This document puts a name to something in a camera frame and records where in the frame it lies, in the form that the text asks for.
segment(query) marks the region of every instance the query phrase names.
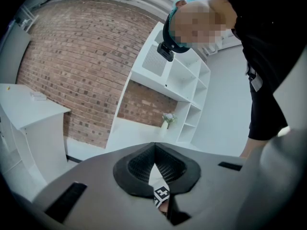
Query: small white flower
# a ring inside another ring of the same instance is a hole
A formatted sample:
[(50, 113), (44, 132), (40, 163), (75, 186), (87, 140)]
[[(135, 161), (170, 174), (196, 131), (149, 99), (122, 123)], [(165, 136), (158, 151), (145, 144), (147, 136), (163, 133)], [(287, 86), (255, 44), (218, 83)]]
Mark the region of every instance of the small white flower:
[(169, 119), (172, 119), (173, 115), (171, 113), (168, 113), (168, 114), (166, 114), (166, 117), (169, 118)]

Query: white counter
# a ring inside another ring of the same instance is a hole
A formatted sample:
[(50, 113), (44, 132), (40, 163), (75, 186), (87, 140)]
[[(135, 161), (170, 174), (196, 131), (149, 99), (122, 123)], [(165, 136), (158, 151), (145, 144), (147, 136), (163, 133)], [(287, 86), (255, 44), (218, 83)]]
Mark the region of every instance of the white counter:
[(30, 88), (0, 84), (1, 132), (9, 152), (18, 149), (24, 166), (49, 183), (66, 168), (63, 114), (70, 109), (50, 100), (32, 101)]

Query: white wall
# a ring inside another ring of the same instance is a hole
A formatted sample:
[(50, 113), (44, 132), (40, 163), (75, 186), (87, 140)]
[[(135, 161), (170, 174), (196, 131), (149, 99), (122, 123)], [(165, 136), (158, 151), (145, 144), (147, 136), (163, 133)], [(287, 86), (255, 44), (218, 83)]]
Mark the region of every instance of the white wall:
[(239, 156), (248, 138), (251, 96), (242, 46), (208, 57), (206, 103), (192, 144), (215, 154)]

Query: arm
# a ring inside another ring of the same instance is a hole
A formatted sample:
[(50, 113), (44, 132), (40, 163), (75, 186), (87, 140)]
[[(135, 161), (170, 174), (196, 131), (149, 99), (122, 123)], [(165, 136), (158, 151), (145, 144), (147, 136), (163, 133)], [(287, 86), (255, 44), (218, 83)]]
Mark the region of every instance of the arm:
[(254, 140), (254, 139), (248, 138), (245, 148), (243, 152), (241, 153), (240, 157), (247, 158), (250, 152), (254, 148), (263, 147), (267, 143), (268, 143), (268, 140)]

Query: shelf compartment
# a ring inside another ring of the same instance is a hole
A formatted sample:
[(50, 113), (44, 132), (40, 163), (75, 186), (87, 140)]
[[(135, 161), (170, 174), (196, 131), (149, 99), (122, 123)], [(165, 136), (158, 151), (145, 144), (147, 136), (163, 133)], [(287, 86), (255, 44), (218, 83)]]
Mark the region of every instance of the shelf compartment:
[(193, 106), (193, 107), (195, 107), (197, 110), (202, 110), (202, 108), (200, 108), (196, 103), (194, 103), (193, 101), (191, 102), (191, 105)]
[(186, 124), (196, 127), (200, 117), (201, 110), (191, 105), (186, 119)]
[(210, 81), (210, 70), (204, 62), (201, 62), (201, 69), (199, 74), (200, 81), (205, 85), (209, 85)]
[(193, 102), (195, 103), (195, 105), (202, 109), (205, 104), (206, 95), (207, 87), (200, 80), (198, 80), (193, 97)]
[(197, 78), (179, 61), (174, 60), (165, 87), (178, 95), (192, 99)]
[(180, 61), (187, 67), (196, 77), (198, 77), (201, 68), (201, 59), (194, 50), (189, 50), (184, 54), (176, 54), (175, 60)]
[(174, 114), (177, 119), (173, 124), (170, 124), (167, 130), (167, 136), (171, 138), (171, 140), (177, 140), (182, 127), (186, 121), (188, 112), (189, 112), (190, 103), (188, 102), (178, 102)]
[(195, 129), (195, 127), (185, 124), (179, 135), (178, 142), (191, 142)]
[(187, 126), (191, 126), (191, 127), (196, 128), (196, 126), (195, 126), (195, 125), (192, 125), (192, 124), (190, 124), (190, 123), (185, 122), (184, 124), (185, 124), (185, 125), (187, 125)]

